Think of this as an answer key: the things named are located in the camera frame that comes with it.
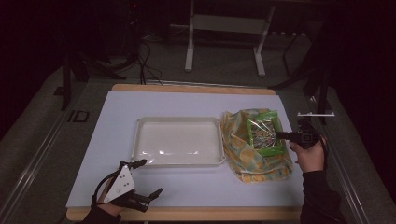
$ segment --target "green package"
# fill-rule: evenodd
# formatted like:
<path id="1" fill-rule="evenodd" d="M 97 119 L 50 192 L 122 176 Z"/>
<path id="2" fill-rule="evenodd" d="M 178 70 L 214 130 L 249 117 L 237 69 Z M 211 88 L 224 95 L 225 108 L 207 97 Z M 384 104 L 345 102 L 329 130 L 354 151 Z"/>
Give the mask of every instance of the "green package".
<path id="1" fill-rule="evenodd" d="M 276 132 L 282 132 L 282 125 L 277 111 L 268 111 L 258 117 L 247 120 L 250 145 L 263 157 L 285 153 L 281 139 L 276 139 Z"/>

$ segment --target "dark background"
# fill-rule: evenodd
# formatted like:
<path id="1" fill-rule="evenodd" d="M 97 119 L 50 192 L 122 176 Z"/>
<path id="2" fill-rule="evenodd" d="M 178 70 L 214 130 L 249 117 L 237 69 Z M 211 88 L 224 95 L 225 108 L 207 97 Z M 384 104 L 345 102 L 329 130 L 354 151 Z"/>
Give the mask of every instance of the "dark background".
<path id="1" fill-rule="evenodd" d="M 0 138 L 19 117 L 45 79 L 62 64 L 67 38 L 75 38 L 75 47 L 98 60 L 128 47 L 120 39 L 106 34 L 122 32 L 125 5 L 109 6 L 108 1 L 10 1 L 0 3 Z M 168 24 L 188 24 L 188 1 L 145 1 L 141 19 L 167 35 Z M 342 16 L 342 47 L 331 78 L 340 101 L 355 124 L 373 163 L 391 197 L 396 201 L 396 153 L 393 113 L 396 75 L 395 12 L 393 3 L 379 1 L 351 2 Z M 202 9 L 207 9 L 205 1 Z M 230 10 L 238 11 L 237 5 Z M 283 13 L 292 11 L 283 8 Z M 252 15 L 251 11 L 238 11 Z M 282 10 L 276 14 L 279 18 Z M 62 31 L 77 26 L 78 34 L 64 36 Z M 105 35 L 100 29 L 112 29 Z M 292 27 L 279 22 L 275 31 Z"/>

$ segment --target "yellow patterned cloth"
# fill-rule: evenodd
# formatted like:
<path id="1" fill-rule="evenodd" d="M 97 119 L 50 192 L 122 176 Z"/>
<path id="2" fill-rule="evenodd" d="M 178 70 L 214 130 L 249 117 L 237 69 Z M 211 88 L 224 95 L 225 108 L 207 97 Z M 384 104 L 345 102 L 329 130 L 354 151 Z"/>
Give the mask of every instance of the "yellow patterned cloth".
<path id="1" fill-rule="evenodd" d="M 253 108 L 232 114 L 225 112 L 221 120 L 224 151 L 236 176 L 245 183 L 287 178 L 293 163 L 287 150 L 282 155 L 262 157 L 250 144 L 248 119 L 258 117 L 269 109 Z"/>

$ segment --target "white table leg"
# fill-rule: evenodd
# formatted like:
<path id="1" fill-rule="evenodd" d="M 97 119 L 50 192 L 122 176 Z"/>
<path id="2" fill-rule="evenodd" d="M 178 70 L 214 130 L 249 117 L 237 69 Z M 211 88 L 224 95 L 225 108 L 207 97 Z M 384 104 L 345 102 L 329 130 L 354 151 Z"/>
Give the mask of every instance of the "white table leg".
<path id="1" fill-rule="evenodd" d="M 187 47 L 187 57 L 186 65 L 184 70 L 186 72 L 192 71 L 192 59 L 194 56 L 194 42 L 193 42 L 193 32 L 194 32 L 194 0 L 190 0 L 190 25 L 189 25 L 189 45 Z"/>
<path id="2" fill-rule="evenodd" d="M 254 58 L 256 59 L 256 66 L 259 77 L 265 77 L 264 64 L 262 63 L 262 45 L 264 44 L 265 37 L 267 37 L 268 35 L 268 29 L 270 27 L 271 20 L 274 15 L 274 11 L 275 11 L 275 6 L 271 6 L 266 22 L 262 27 L 262 37 L 260 39 L 260 43 L 257 47 L 253 48 Z"/>

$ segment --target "white tray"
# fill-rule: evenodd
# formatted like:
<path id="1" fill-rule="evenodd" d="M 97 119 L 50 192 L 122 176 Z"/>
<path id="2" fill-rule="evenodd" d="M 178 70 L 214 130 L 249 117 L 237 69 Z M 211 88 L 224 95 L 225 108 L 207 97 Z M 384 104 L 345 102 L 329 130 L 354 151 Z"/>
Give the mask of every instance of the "white tray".
<path id="1" fill-rule="evenodd" d="M 138 120 L 132 161 L 146 165 L 220 165 L 225 161 L 215 118 L 144 117 Z"/>

